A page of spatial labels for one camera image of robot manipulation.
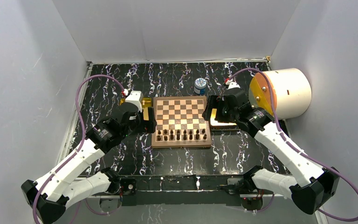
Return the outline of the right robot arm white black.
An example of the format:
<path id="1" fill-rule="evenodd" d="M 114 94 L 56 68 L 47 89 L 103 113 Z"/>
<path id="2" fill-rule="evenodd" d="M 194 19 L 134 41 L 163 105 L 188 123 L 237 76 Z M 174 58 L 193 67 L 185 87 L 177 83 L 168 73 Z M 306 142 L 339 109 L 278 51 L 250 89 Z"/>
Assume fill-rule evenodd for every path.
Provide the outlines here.
<path id="1" fill-rule="evenodd" d="M 271 151 L 290 171 L 290 175 L 254 166 L 242 176 L 242 180 L 226 188 L 245 189 L 249 193 L 266 189 L 290 198 L 306 214 L 315 213 L 335 194 L 339 176 L 293 150 L 293 142 L 285 133 L 278 131 L 274 117 L 261 107 L 252 107 L 245 96 L 239 87 L 229 88 L 223 96 L 211 95 L 207 98 L 202 117 L 209 121 L 212 110 L 216 109 L 215 120 L 235 123 Z"/>

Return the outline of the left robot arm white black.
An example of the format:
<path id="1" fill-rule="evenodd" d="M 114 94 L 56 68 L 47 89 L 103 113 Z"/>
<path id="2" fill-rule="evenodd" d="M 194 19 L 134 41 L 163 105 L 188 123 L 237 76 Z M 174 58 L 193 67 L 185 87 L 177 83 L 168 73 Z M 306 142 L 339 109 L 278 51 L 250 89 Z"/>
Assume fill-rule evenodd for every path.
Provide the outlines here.
<path id="1" fill-rule="evenodd" d="M 37 180 L 22 184 L 21 190 L 37 224 L 54 223 L 68 207 L 94 194 L 122 193 L 121 177 L 111 168 L 81 181 L 76 178 L 133 131 L 155 132 L 154 109 L 147 108 L 149 117 L 145 119 L 143 97 L 141 91 L 132 91 L 112 116 L 99 121 L 82 136 L 78 147 L 63 161 Z"/>

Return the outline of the wooden chess board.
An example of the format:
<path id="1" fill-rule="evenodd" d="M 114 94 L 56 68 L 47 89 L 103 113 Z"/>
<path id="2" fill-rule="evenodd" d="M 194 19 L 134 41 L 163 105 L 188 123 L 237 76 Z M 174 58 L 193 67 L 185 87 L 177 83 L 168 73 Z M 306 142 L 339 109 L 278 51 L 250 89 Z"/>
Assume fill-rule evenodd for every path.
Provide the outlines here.
<path id="1" fill-rule="evenodd" d="M 152 134 L 151 147 L 159 148 L 209 148 L 212 145 L 212 136 L 208 121 L 202 118 L 207 104 L 206 96 L 185 96 L 185 97 L 155 97 L 153 107 L 157 122 L 156 131 Z M 196 140 L 196 130 L 199 129 L 200 139 Z M 174 139 L 170 139 L 170 131 L 174 131 Z M 180 140 L 177 140 L 177 130 L 180 130 Z M 183 140 L 183 131 L 187 130 L 187 140 Z M 193 139 L 189 140 L 189 130 L 192 130 Z"/>

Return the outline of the left gold tin tray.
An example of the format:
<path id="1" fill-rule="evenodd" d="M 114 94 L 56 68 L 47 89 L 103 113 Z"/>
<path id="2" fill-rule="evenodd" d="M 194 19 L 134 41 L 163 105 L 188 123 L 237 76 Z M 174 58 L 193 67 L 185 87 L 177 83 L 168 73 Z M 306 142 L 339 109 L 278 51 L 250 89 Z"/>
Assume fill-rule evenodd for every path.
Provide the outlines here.
<path id="1" fill-rule="evenodd" d="M 154 110 L 152 107 L 152 98 L 142 97 L 139 94 L 129 95 L 126 99 L 124 98 L 121 99 L 119 104 L 122 105 L 125 102 L 134 104 L 136 106 L 136 109 L 139 110 L 139 112 L 141 109 L 144 121 L 150 121 L 150 122 L 155 121 Z"/>

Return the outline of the gold tin tray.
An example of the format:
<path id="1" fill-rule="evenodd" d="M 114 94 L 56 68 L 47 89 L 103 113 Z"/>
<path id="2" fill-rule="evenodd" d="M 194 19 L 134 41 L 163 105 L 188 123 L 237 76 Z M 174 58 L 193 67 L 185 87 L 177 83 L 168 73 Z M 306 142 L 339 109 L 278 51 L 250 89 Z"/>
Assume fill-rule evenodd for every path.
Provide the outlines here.
<path id="1" fill-rule="evenodd" d="M 211 112 L 211 118 L 209 121 L 210 129 L 214 131 L 233 131 L 233 130 L 239 130 L 238 126 L 235 123 L 223 123 L 218 122 L 216 118 L 216 112 L 217 109 L 213 108 Z"/>
<path id="2" fill-rule="evenodd" d="M 121 99 L 119 104 L 122 105 L 125 102 L 134 104 L 136 106 L 136 109 L 139 110 L 139 112 L 141 109 L 144 121 L 150 121 L 150 122 L 155 121 L 154 110 L 152 107 L 152 98 L 142 97 L 139 94 L 129 95 L 126 99 L 124 98 Z"/>

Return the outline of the right gold tin tray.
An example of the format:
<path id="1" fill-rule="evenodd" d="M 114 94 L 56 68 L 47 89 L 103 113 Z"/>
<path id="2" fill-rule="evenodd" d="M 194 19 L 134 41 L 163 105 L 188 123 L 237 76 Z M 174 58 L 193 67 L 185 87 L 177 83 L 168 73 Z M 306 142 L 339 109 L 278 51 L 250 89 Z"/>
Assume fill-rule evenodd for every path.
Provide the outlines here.
<path id="1" fill-rule="evenodd" d="M 209 121 L 210 129 L 214 131 L 233 131 L 233 130 L 239 130 L 238 126 L 235 123 L 223 123 L 218 122 L 216 118 L 216 112 L 217 109 L 213 108 L 211 112 L 211 118 Z"/>

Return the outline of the blue white small jar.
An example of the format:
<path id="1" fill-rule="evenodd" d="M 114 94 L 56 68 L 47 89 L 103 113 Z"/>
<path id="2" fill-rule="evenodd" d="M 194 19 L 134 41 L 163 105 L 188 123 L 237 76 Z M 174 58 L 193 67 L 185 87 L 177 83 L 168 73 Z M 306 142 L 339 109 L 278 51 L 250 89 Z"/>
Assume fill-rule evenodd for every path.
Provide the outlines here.
<path id="1" fill-rule="evenodd" d="M 194 92 L 197 95 L 205 95 L 205 88 L 207 87 L 207 81 L 204 78 L 197 78 L 194 81 Z"/>

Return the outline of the white cylinder orange lid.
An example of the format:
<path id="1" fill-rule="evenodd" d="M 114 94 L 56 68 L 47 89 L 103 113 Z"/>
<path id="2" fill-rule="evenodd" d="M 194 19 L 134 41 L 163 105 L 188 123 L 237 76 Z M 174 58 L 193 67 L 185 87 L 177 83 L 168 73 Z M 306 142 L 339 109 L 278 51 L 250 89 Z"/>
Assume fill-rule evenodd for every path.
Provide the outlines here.
<path id="1" fill-rule="evenodd" d="M 271 88 L 261 73 L 256 73 L 249 86 L 249 101 L 254 107 L 261 107 L 269 114 L 270 94 L 278 119 L 290 119 L 302 115 L 311 103 L 311 87 L 306 76 L 296 68 L 265 71 Z"/>

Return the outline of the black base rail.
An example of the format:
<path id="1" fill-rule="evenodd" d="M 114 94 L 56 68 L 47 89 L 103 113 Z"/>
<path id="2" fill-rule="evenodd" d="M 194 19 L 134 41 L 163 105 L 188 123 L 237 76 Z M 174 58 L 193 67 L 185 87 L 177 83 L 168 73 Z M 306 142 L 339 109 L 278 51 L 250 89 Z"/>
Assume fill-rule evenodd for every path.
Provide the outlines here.
<path id="1" fill-rule="evenodd" d="M 252 211 L 266 207 L 272 196 L 269 190 L 250 189 L 242 175 L 121 176 L 114 189 L 101 198 L 120 199 L 123 206 L 220 204 Z"/>

